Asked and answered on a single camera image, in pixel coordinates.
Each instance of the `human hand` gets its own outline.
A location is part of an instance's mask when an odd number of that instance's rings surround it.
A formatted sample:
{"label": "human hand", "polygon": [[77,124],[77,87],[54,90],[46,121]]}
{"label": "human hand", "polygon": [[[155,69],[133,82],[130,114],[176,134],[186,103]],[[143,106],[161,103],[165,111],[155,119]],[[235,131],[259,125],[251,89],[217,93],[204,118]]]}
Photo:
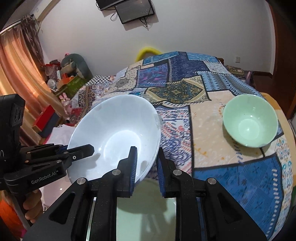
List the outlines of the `human hand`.
{"label": "human hand", "polygon": [[[23,203],[23,207],[25,210],[28,210],[25,213],[25,218],[27,220],[30,220],[31,223],[35,223],[36,220],[42,215],[43,213],[43,207],[41,202],[41,191],[39,189],[29,193],[27,195],[27,199]],[[7,191],[3,192],[3,199],[6,201],[6,203],[10,206],[13,205],[13,201],[11,198],[11,194],[9,194]]]}

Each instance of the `bowl rim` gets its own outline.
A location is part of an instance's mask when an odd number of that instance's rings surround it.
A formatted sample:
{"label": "bowl rim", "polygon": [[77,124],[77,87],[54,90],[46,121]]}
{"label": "bowl rim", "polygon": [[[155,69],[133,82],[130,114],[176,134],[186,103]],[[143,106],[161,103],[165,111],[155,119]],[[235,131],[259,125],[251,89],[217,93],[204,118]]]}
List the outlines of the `bowl rim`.
{"label": "bowl rim", "polygon": [[[238,99],[240,96],[246,96],[246,95],[248,95],[248,96],[253,96],[253,97],[257,98],[257,99],[260,99],[260,101],[263,100],[265,103],[267,103],[267,104],[270,106],[270,108],[271,108],[271,112],[273,113],[274,117],[277,119],[277,123],[278,123],[278,124],[277,124],[277,126],[276,126],[276,128],[275,128],[275,132],[274,132],[273,138],[272,138],[268,143],[266,143],[266,144],[262,144],[262,145],[260,145],[260,146],[256,146],[256,145],[248,145],[248,144],[245,144],[245,143],[241,143],[239,140],[237,140],[236,138],[234,138],[234,137],[230,134],[229,130],[227,129],[227,127],[226,127],[225,124],[224,124],[224,121],[225,121],[225,120],[224,120],[224,111],[225,111],[225,109],[228,108],[228,107],[227,107],[228,103],[235,101],[235,100]],[[260,96],[254,95],[254,94],[245,94],[245,93],[244,93],[244,94],[240,94],[240,95],[237,95],[237,96],[233,97],[230,101],[228,101],[228,103],[225,105],[224,110],[223,110],[223,113],[222,113],[222,116],[223,116],[223,126],[225,127],[227,133],[228,133],[228,134],[229,134],[229,135],[230,135],[230,136],[231,136],[236,142],[238,142],[239,144],[241,144],[241,145],[243,145],[243,146],[245,146],[245,147],[250,147],[250,148],[261,148],[261,147],[264,147],[264,146],[268,145],[269,143],[271,143],[271,142],[274,140],[274,138],[276,137],[277,131],[278,131],[278,127],[279,127],[279,119],[278,119],[278,117],[277,117],[277,114],[276,114],[274,108],[272,107],[272,105],[271,105],[267,100],[265,100],[263,97],[260,97]]]}
{"label": "bowl rim", "polygon": [[[103,103],[106,104],[106,102],[109,102],[111,99],[113,99],[113,101],[114,101],[114,99],[117,99],[117,98],[141,99],[141,101],[143,100],[144,103],[145,103],[147,106],[152,107],[152,108],[150,108],[150,109],[151,109],[151,111],[152,111],[154,114],[156,114],[156,115],[159,116],[159,114],[157,113],[157,111],[156,111],[156,109],[154,108],[154,106],[153,106],[148,100],[146,100],[145,98],[143,98],[143,97],[141,97],[141,96],[130,95],[130,94],[124,94],[124,95],[113,96],[113,97],[111,97],[111,98],[109,98],[109,99],[107,99],[107,100],[102,101],[102,102],[99,103],[98,105],[96,105],[94,108],[92,108],[92,109],[91,109],[91,110],[90,110],[90,111],[89,111],[89,112],[88,112],[88,113],[87,113],[87,114],[86,114],[86,115],[80,120],[80,122],[78,123],[78,125],[76,126],[74,132],[73,132],[72,135],[71,135],[71,138],[70,138],[70,141],[69,141],[69,144],[68,144],[68,145],[70,145],[71,140],[72,140],[72,138],[73,138],[73,135],[75,134],[75,132],[76,132],[76,130],[77,130],[77,127],[78,127],[81,123],[83,123],[83,119],[84,119],[85,117],[87,117],[88,115],[90,115],[90,113],[91,113],[92,111],[96,111],[97,109],[101,109]],[[156,157],[157,157],[157,154],[158,154],[158,150],[159,150],[159,147],[160,147],[160,141],[161,141],[161,128],[159,129],[159,138],[158,138],[158,140],[157,140],[156,153],[154,154],[153,159],[151,159],[151,161],[147,164],[146,169],[142,172],[142,174],[139,174],[139,175],[138,175],[138,178],[137,178],[137,177],[135,178],[135,183],[139,183],[139,182],[141,182],[141,181],[146,177],[146,175],[148,174],[148,172],[150,171],[150,169],[151,169],[151,167],[152,167],[154,161],[156,160]],[[68,174],[68,176],[69,176],[69,180],[70,180],[71,183],[74,183],[74,182],[76,181],[76,180],[71,180],[69,174]]]}

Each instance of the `orange curtain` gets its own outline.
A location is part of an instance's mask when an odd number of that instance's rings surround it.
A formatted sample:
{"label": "orange curtain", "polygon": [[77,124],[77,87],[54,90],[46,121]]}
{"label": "orange curtain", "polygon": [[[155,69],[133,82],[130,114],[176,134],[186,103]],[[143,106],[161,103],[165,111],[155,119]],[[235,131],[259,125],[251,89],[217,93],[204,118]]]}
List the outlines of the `orange curtain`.
{"label": "orange curtain", "polygon": [[21,26],[6,31],[0,38],[0,95],[17,93],[26,101],[21,142],[23,145],[36,145],[40,140],[32,129],[36,118],[49,105],[62,116],[63,107],[34,63]]}

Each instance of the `green box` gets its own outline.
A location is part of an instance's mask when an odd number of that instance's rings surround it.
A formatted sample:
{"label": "green box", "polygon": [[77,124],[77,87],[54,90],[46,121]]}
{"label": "green box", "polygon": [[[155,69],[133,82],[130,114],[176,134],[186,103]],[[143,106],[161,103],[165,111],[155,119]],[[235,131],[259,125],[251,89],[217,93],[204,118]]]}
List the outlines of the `green box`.
{"label": "green box", "polygon": [[56,93],[56,96],[60,96],[62,93],[66,93],[69,99],[72,99],[79,89],[84,86],[88,80],[80,78],[78,75],[74,77],[69,83],[63,85]]}

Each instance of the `white bowl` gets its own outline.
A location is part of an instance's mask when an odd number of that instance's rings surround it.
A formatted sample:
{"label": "white bowl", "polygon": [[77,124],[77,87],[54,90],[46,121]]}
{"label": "white bowl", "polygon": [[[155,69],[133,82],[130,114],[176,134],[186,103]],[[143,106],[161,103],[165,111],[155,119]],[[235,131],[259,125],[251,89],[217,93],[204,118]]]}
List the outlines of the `white bowl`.
{"label": "white bowl", "polygon": [[72,162],[70,181],[93,180],[116,169],[128,157],[131,146],[138,149],[135,182],[151,169],[158,153],[161,120],[149,101],[136,95],[112,97],[94,107],[77,125],[68,149],[91,144],[94,154]]}

